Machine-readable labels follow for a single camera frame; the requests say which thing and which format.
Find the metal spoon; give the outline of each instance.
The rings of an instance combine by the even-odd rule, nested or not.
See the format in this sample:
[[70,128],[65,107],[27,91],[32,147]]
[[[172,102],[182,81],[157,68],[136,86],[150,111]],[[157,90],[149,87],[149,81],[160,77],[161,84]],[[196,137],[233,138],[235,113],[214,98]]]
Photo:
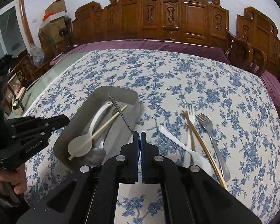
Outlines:
[[114,105],[114,107],[117,109],[118,113],[121,115],[121,117],[123,118],[126,126],[128,127],[129,131],[133,134],[134,133],[134,130],[129,126],[129,124],[127,123],[125,117],[123,116],[123,113],[121,112],[120,110],[120,107],[118,106],[117,102],[115,101],[115,99],[113,98],[113,96],[108,93],[108,97],[110,99],[110,101],[112,102],[112,104]]
[[[116,112],[117,112],[117,110],[114,109],[113,112],[112,112],[112,116],[115,115]],[[104,158],[106,156],[106,151],[103,148],[103,146],[104,146],[105,140],[107,138],[107,135],[108,135],[112,125],[113,125],[113,122],[105,130],[106,136],[101,140],[100,145],[98,147],[92,148],[90,150],[90,152],[84,157],[84,161],[87,164],[90,164],[92,166],[98,166],[98,165],[100,165],[103,162],[103,160],[104,160]]]

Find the red decoration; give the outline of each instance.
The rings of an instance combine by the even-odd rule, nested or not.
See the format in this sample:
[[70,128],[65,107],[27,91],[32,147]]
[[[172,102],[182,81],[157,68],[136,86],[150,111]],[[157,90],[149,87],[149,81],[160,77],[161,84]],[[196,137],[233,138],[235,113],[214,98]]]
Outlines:
[[21,91],[22,86],[18,86],[17,93]]
[[51,15],[53,15],[54,13],[47,13],[44,17],[43,17],[43,21],[45,21],[48,17],[50,17]]

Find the chopsticks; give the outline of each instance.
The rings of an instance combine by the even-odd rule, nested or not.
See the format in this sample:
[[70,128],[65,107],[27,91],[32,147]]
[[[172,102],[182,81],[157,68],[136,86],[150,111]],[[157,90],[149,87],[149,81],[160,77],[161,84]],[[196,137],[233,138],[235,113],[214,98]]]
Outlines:
[[202,149],[204,150],[206,156],[208,157],[208,160],[210,161],[211,163],[211,166],[213,167],[214,169],[214,172],[219,180],[219,184],[228,191],[228,188],[227,188],[227,185],[223,179],[223,176],[220,172],[220,170],[218,169],[216,163],[215,163],[215,160],[213,159],[210,151],[208,150],[208,148],[206,147],[205,143],[203,142],[201,136],[199,135],[198,131],[196,130],[195,126],[192,124],[192,122],[189,120],[189,117],[188,117],[188,112],[187,111],[181,111],[184,115],[184,117],[186,118],[187,120],[187,124],[188,124],[188,128],[189,130],[192,130],[196,136],[196,138],[198,139]]
[[193,137],[192,130],[189,129],[189,133],[190,133],[190,138],[191,138],[191,148],[192,148],[192,151],[195,151],[195,144],[194,144],[194,137]]
[[[126,107],[127,107],[127,105],[123,106],[123,107],[121,108],[121,111],[124,111]],[[106,128],[106,126],[107,126],[108,124],[110,124],[118,115],[119,115],[118,112],[117,112],[115,115],[113,115],[111,119],[109,119],[106,123],[104,123],[104,125],[103,125],[101,128],[99,128],[87,141],[85,141],[85,142],[79,147],[79,149],[75,152],[75,154],[71,155],[68,159],[69,159],[70,161],[73,160],[73,158],[75,157],[75,155],[76,155],[79,151],[81,151],[81,149],[82,149],[84,146],[86,146],[93,138],[95,138],[99,133],[101,133],[101,132]]]

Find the table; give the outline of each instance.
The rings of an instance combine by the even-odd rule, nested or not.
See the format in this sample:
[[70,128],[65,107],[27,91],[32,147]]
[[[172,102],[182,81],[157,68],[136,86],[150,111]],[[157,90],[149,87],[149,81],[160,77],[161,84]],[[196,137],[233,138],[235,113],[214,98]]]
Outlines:
[[[261,80],[221,62],[186,54],[114,49],[89,52],[56,78],[35,100],[28,115],[72,117],[98,87],[138,92],[142,115],[136,130],[176,164],[189,166],[184,150],[159,133],[159,124],[185,142],[183,107],[192,104],[214,123],[214,139],[231,172],[230,193],[268,223],[280,208],[280,121]],[[196,128],[213,154],[208,135]],[[70,171],[49,146],[26,163],[27,202],[33,206]],[[202,153],[195,139],[196,150]],[[164,223],[159,185],[120,185],[114,223]]]

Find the purple cushion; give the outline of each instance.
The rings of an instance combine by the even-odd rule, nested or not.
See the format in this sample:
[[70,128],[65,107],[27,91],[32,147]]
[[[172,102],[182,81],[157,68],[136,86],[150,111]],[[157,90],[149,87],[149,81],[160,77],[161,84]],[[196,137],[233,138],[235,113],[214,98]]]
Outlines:
[[273,103],[280,107],[280,83],[277,78],[268,71],[264,71],[260,79],[267,88]]
[[196,55],[226,64],[230,64],[221,48],[199,46],[194,44],[157,41],[157,40],[116,40],[102,41],[77,46],[69,52],[90,52],[97,49],[152,49],[183,54]]

